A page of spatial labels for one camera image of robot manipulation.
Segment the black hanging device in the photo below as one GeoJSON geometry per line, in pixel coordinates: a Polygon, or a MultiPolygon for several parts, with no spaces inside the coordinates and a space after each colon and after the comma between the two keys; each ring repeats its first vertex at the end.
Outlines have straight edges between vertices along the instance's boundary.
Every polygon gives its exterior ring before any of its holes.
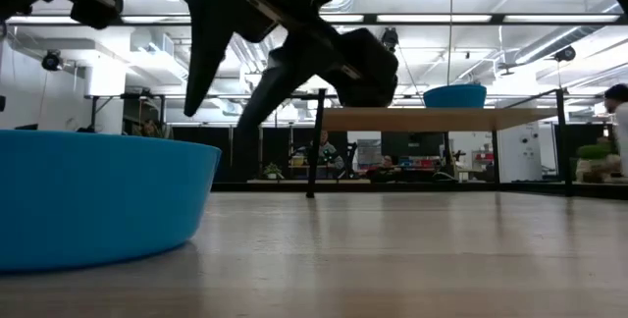
{"type": "Polygon", "coordinates": [[[388,51],[394,53],[398,45],[396,29],[394,27],[386,27],[382,34],[381,42],[388,51]]]}

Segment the shelf with coloured bins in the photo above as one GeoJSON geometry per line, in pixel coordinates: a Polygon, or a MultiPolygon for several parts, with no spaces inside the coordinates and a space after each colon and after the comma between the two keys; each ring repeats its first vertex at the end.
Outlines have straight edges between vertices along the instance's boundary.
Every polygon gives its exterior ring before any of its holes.
{"type": "Polygon", "coordinates": [[[397,165],[401,168],[419,169],[419,170],[436,170],[440,168],[442,159],[440,157],[432,156],[411,156],[400,157],[397,165]]]}

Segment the silver ventilation duct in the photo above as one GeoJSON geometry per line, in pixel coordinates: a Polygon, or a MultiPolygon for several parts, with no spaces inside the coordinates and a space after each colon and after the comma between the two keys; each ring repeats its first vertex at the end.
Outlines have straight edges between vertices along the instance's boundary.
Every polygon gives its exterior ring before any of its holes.
{"type": "Polygon", "coordinates": [[[587,37],[603,26],[561,26],[530,45],[521,48],[512,59],[516,66],[528,65],[587,37]]]}

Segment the person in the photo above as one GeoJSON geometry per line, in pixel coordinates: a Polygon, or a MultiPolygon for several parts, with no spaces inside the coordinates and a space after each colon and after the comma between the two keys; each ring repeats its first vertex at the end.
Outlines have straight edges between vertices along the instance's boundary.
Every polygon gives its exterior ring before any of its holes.
{"type": "Polygon", "coordinates": [[[628,178],[628,85],[616,84],[603,95],[606,112],[614,116],[613,133],[621,175],[628,178]]]}
{"type": "Polygon", "coordinates": [[[386,155],[379,166],[367,172],[373,184],[401,183],[404,181],[403,170],[394,163],[393,158],[386,155]]]}
{"type": "Polygon", "coordinates": [[[321,132],[319,157],[329,169],[341,171],[344,167],[344,161],[338,150],[329,142],[329,134],[326,131],[321,132]]]}

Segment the white cabinet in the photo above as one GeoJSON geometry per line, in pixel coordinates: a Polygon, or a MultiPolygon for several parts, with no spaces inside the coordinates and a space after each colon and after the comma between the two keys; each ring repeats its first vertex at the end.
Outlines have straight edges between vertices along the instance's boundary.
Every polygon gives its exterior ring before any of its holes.
{"type": "Polygon", "coordinates": [[[539,128],[519,126],[498,133],[499,174],[503,183],[542,178],[539,128]]]}

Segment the blue plastic mini bowl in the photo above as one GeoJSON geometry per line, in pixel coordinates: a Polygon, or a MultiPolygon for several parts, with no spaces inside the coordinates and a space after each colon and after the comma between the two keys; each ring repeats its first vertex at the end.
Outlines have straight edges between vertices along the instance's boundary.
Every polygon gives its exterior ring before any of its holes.
{"type": "Polygon", "coordinates": [[[426,91],[423,100],[427,108],[483,108],[487,89],[480,84],[456,84],[426,91]]]}
{"type": "Polygon", "coordinates": [[[221,154],[162,138],[0,130],[0,273],[120,262],[185,243],[221,154]]]}

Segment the wooden background table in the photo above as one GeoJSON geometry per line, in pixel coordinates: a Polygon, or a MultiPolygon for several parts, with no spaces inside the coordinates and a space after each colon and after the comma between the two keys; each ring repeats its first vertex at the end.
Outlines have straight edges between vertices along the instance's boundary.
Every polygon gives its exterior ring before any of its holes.
{"type": "MultiPolygon", "coordinates": [[[[301,101],[314,101],[317,103],[316,94],[293,94],[292,99],[301,101]]],[[[541,181],[517,181],[503,183],[499,174],[498,135],[500,131],[489,132],[492,135],[494,153],[494,180],[490,183],[471,183],[465,185],[459,181],[437,181],[410,184],[372,184],[364,181],[320,181],[316,180],[315,194],[317,192],[441,192],[441,191],[505,191],[521,193],[537,193],[544,195],[559,195],[566,197],[592,197],[604,199],[628,200],[628,183],[619,182],[611,184],[575,184],[569,177],[571,171],[569,158],[566,155],[567,140],[564,137],[566,122],[564,120],[564,91],[562,89],[548,90],[532,95],[521,101],[509,104],[503,108],[538,108],[556,109],[558,118],[558,165],[557,183],[543,183],[541,181]]],[[[218,183],[213,186],[216,191],[241,192],[241,191],[303,191],[306,194],[308,179],[305,181],[280,181],[280,180],[249,180],[245,183],[218,183]]]]}

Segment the black shelf side frame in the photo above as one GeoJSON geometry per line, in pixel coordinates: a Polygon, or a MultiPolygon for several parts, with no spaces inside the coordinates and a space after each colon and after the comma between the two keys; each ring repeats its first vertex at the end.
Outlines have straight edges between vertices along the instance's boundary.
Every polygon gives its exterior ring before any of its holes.
{"type": "Polygon", "coordinates": [[[321,144],[326,92],[327,90],[325,88],[321,88],[318,90],[314,132],[313,132],[311,148],[310,148],[309,156],[308,156],[309,175],[308,175],[308,184],[307,184],[307,190],[306,190],[306,197],[308,199],[313,199],[315,197],[315,185],[316,185],[316,176],[317,176],[317,169],[318,169],[318,156],[319,156],[319,149],[320,149],[320,144],[321,144]]]}

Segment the green plant in planter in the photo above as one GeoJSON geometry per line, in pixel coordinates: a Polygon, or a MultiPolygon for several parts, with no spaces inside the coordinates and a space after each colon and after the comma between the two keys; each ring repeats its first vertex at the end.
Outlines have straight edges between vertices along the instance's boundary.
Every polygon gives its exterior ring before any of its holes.
{"type": "Polygon", "coordinates": [[[620,173],[620,157],[608,144],[581,146],[577,156],[575,178],[579,183],[603,184],[620,173]]]}

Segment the white column unit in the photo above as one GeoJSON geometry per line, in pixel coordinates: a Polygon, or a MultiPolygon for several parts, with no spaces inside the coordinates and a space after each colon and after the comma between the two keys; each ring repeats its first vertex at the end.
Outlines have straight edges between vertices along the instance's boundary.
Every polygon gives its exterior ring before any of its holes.
{"type": "Polygon", "coordinates": [[[126,69],[117,63],[101,63],[86,69],[87,94],[98,96],[95,130],[99,133],[121,134],[123,130],[126,69]]]}

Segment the wooden shelf board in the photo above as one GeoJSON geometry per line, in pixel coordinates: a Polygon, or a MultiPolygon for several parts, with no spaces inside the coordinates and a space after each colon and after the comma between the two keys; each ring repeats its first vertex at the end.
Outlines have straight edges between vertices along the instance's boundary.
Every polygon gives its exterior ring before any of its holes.
{"type": "Polygon", "coordinates": [[[538,108],[334,108],[323,112],[328,132],[492,132],[557,115],[556,109],[538,108]]]}

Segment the white notice board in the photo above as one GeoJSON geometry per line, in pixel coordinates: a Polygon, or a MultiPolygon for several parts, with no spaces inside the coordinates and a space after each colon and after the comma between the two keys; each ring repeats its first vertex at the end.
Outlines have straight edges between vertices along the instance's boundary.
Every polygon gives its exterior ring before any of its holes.
{"type": "Polygon", "coordinates": [[[378,166],[382,162],[382,141],[375,139],[358,139],[356,161],[360,168],[378,166]]]}

